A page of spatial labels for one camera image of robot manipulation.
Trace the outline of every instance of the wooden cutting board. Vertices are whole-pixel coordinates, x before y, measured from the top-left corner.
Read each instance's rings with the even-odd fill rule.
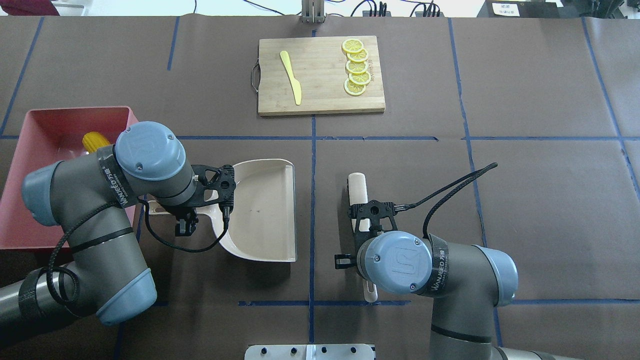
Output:
[[[369,52],[367,62],[372,79],[359,96],[347,94],[343,87],[348,72],[342,42],[348,38],[360,39]],[[302,87],[300,105],[294,101],[287,71],[280,59],[282,50],[289,53],[293,74]],[[374,36],[262,39],[259,63],[258,114],[261,116],[385,111],[378,39]]]

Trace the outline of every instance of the white dustpan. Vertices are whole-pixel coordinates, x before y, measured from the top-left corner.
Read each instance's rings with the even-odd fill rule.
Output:
[[[259,159],[235,164],[234,169],[234,211],[220,245],[243,259],[296,261],[293,164],[283,159]],[[217,197],[214,192],[209,200]],[[169,214],[156,201],[149,204],[150,215]],[[211,219],[216,234],[222,233],[222,212],[217,204],[198,208],[196,212]]]

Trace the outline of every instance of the white label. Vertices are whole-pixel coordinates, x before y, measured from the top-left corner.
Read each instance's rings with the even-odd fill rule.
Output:
[[[499,4],[492,3],[493,13],[502,16],[520,16],[517,4]]]

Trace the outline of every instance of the red cloth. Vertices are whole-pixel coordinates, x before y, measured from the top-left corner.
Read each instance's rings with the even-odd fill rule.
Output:
[[[58,15],[51,0],[0,0],[2,10],[9,15]]]

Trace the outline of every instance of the lemon slice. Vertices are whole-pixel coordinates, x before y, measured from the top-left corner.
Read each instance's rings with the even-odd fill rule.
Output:
[[[358,96],[362,95],[364,90],[367,89],[366,85],[358,85],[351,82],[351,80],[347,79],[344,81],[344,91],[349,95]]]
[[[347,54],[359,53],[364,48],[362,41],[356,38],[349,38],[342,43],[342,50]]]
[[[357,63],[351,60],[347,61],[347,71],[352,74],[362,74],[367,70],[369,70],[369,64],[367,63]]]
[[[371,82],[371,74],[368,71],[362,74],[349,74],[349,80],[356,85],[366,85]]]
[[[360,50],[355,54],[347,53],[347,59],[357,63],[365,62],[367,61],[368,58],[369,58],[369,52],[365,48],[362,48],[362,50]]]

